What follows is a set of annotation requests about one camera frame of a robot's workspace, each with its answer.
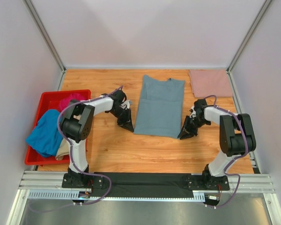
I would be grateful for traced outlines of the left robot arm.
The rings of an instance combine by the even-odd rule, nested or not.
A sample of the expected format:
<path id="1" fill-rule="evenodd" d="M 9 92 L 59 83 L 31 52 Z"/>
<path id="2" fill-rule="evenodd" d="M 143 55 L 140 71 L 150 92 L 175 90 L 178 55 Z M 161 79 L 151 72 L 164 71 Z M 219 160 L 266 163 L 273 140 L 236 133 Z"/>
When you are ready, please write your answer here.
<path id="1" fill-rule="evenodd" d="M 68 143 L 70 157 L 70 164 L 62 181 L 63 188 L 91 187 L 95 175 L 89 174 L 86 139 L 91 132 L 93 118 L 99 113 L 111 113 L 117 118 L 119 127 L 134 131 L 130 101 L 121 87 L 94 99 L 71 100 L 57 119 L 58 131 Z"/>

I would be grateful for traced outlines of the grey blue t shirt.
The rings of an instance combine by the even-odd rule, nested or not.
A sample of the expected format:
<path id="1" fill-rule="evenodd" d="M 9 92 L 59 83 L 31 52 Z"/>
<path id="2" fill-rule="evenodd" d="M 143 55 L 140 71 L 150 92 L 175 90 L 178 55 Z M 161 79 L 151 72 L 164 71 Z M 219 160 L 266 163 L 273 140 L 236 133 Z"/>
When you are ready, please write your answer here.
<path id="1" fill-rule="evenodd" d="M 185 81 L 143 76 L 134 133 L 177 139 L 181 130 Z"/>

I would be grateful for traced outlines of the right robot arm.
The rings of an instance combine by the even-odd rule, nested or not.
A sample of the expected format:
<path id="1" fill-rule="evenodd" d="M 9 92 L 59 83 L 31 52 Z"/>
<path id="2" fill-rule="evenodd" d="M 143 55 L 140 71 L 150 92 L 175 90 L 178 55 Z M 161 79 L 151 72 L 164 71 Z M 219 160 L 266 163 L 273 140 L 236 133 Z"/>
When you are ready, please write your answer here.
<path id="1" fill-rule="evenodd" d="M 256 139 L 247 113 L 233 113 L 216 104 L 208 105 L 206 99 L 198 99 L 186 116 L 178 139 L 183 140 L 198 135 L 204 125 L 219 125 L 220 151 L 207 164 L 201 175 L 186 175 L 184 182 L 190 190 L 229 190 L 229 169 L 240 158 L 255 151 Z"/>

